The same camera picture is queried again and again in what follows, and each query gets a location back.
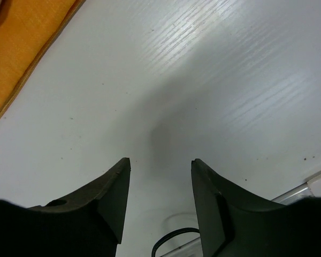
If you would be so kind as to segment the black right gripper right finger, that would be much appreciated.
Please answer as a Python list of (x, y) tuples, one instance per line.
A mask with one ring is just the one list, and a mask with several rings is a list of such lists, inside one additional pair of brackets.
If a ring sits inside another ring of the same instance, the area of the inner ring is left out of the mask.
[(282, 205), (217, 174), (191, 167), (204, 256), (321, 256), (321, 198)]

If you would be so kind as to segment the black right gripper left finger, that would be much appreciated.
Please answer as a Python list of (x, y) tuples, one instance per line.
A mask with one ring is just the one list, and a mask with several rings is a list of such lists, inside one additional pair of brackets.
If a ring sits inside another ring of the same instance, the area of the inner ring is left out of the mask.
[(106, 173), (45, 206), (0, 200), (0, 256), (115, 256), (131, 173), (119, 160)]

